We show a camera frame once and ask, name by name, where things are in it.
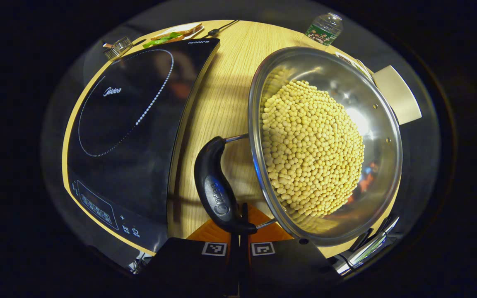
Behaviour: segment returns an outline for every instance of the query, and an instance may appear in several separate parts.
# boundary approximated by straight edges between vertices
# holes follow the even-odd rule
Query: wok handle
[[[195,161],[195,184],[207,214],[222,230],[235,234],[255,234],[254,224],[242,219],[235,194],[220,167],[226,143],[248,137],[214,137],[198,153]]]

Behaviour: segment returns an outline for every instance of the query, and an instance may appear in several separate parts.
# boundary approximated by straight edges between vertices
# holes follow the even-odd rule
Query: black induction cooktop
[[[218,39],[184,40],[123,56],[74,106],[62,152],[66,190],[132,247],[157,252],[167,240],[176,140],[218,46]]]

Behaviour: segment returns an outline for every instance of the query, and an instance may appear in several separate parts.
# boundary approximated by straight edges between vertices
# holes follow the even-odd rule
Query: plastic water bottle
[[[318,42],[326,49],[341,34],[343,30],[341,21],[341,17],[331,12],[316,17],[301,38],[301,45],[311,46],[314,42]]]

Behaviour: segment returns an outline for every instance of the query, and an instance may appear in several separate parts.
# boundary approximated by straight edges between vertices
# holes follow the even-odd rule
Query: wooden table
[[[231,20],[203,21],[205,28],[195,38],[201,38],[210,30],[229,22]],[[165,30],[141,36],[134,43],[149,40],[151,36]],[[178,161],[177,191],[174,193],[177,200],[169,202],[168,207],[169,236],[186,238],[209,219],[198,198],[193,179],[198,152],[215,136],[231,137],[248,132],[248,93],[253,74],[263,59],[274,51],[299,46],[301,36],[303,32],[248,21],[239,21],[218,34],[220,49],[194,98],[192,115],[182,140],[184,145]],[[324,48],[319,43],[313,46]],[[142,44],[137,45],[127,53],[142,49]],[[333,46],[329,46],[326,51],[350,57]],[[252,204],[273,218],[255,175],[247,139],[226,145],[222,170],[233,187],[237,202]],[[373,225],[375,230],[389,215],[394,201],[395,199]],[[331,257],[349,249],[353,243],[354,240],[335,247],[323,247],[320,251],[325,257]]]

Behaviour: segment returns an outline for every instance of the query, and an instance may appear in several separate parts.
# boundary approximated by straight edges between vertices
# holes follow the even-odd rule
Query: pile of soybeans
[[[352,195],[364,161],[356,124],[329,92],[306,81],[284,85],[263,101],[263,155],[282,205],[328,215]]]

